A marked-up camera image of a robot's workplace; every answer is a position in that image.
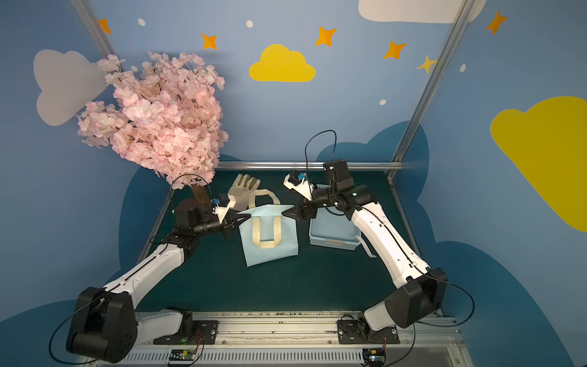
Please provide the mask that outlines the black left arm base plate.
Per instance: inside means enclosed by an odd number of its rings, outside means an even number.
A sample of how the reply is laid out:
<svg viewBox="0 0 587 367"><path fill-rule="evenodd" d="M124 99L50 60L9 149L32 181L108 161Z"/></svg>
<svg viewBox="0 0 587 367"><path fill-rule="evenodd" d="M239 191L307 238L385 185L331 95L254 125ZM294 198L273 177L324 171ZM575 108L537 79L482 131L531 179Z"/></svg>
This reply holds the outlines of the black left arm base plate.
<svg viewBox="0 0 587 367"><path fill-rule="evenodd" d="M218 333L219 321L187 321L177 333L153 340L154 345L213 345Z"/></svg>

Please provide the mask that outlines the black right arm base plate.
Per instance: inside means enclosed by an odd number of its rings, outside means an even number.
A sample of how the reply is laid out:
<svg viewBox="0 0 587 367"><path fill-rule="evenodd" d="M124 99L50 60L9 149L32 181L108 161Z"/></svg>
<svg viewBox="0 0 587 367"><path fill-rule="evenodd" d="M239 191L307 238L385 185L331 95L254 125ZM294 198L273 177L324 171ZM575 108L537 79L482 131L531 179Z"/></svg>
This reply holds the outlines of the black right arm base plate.
<svg viewBox="0 0 587 367"><path fill-rule="evenodd" d="M336 322L340 344L399 344L400 339L395 326L382 330L372 330L363 320L342 318Z"/></svg>

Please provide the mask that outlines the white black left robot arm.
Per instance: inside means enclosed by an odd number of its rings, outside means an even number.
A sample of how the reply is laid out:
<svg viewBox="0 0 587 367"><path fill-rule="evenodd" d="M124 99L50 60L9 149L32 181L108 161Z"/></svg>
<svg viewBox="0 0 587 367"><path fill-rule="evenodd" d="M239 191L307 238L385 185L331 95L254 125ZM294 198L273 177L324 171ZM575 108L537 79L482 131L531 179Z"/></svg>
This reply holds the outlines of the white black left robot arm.
<svg viewBox="0 0 587 367"><path fill-rule="evenodd" d="M229 237L250 219L234 206L231 195L204 203L181 201L174 211L174 228L151 255L116 280L79 295L67 352L117 363L138 344L159 338L190 339L194 332L188 310L168 308L147 317L137 317L135 310L160 281L195 253L201 237L218 232Z"/></svg>

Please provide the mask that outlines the light blue insulated delivery bag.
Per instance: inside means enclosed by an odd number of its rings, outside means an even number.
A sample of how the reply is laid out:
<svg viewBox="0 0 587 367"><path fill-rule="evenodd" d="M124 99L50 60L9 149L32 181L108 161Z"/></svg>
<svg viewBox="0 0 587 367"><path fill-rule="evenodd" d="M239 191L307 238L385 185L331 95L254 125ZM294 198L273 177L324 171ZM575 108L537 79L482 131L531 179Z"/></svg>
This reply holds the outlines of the light blue insulated delivery bag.
<svg viewBox="0 0 587 367"><path fill-rule="evenodd" d="M297 222L283 216L293 207L281 204L269 190L256 190L249 197L249 208L241 214L250 218L239 227L248 267L298 255Z"/></svg>

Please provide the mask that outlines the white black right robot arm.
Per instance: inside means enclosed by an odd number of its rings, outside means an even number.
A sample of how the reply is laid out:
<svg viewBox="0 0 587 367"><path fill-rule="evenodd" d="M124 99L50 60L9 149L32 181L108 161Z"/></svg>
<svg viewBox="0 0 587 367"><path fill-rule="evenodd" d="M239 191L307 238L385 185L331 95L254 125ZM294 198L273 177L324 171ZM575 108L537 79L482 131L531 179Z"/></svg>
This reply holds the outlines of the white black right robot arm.
<svg viewBox="0 0 587 367"><path fill-rule="evenodd" d="M432 269L411 249L388 220L373 192L365 185L355 184L346 161L327 162L323 171L326 187L311 183L302 171L292 171L285 177L284 186L303 199L300 205L282 215L308 220L316 218L318 209L332 207L365 235L396 287L391 295L363 312L369 329L379 331L392 326L406 329L439 310L448 285L445 272Z"/></svg>

